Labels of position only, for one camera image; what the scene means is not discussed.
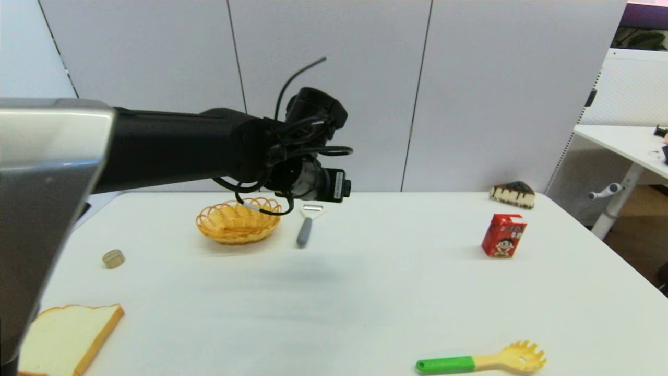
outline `wicker basket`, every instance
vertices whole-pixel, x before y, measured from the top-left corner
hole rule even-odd
[[[281,206],[274,199],[244,199],[251,205],[278,213]],[[259,242],[270,236],[281,217],[267,215],[241,205],[236,200],[205,207],[196,218],[204,236],[221,244],[237,245]]]

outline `red juice box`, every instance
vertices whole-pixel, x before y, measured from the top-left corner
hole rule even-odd
[[[525,228],[526,221],[519,214],[494,214],[482,249],[490,257],[512,257]]]

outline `white desk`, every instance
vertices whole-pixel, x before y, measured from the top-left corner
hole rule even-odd
[[[596,236],[603,239],[615,224],[645,169],[668,179],[668,165],[664,163],[661,151],[666,144],[661,137],[654,135],[654,128],[648,126],[578,125],[574,133],[633,162],[621,182],[624,190],[610,200],[592,229]],[[660,158],[652,155],[653,151],[658,151]]]
[[[518,339],[546,350],[539,375],[668,369],[668,300],[545,196],[354,193],[303,250],[298,213],[250,246],[200,235],[200,209],[231,197],[129,193],[72,235],[43,307],[126,311],[87,375],[415,375]],[[494,213],[528,221],[513,259],[480,247]],[[127,260],[106,270],[114,248]]]

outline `wooden floor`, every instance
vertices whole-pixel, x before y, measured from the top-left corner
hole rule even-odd
[[[668,197],[637,187],[604,242],[655,286],[668,262]]]

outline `small round cap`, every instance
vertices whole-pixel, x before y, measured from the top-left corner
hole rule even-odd
[[[104,254],[104,256],[102,256],[102,261],[104,261],[104,265],[107,266],[107,269],[114,269],[125,262],[125,256],[123,256],[121,250],[113,250]]]

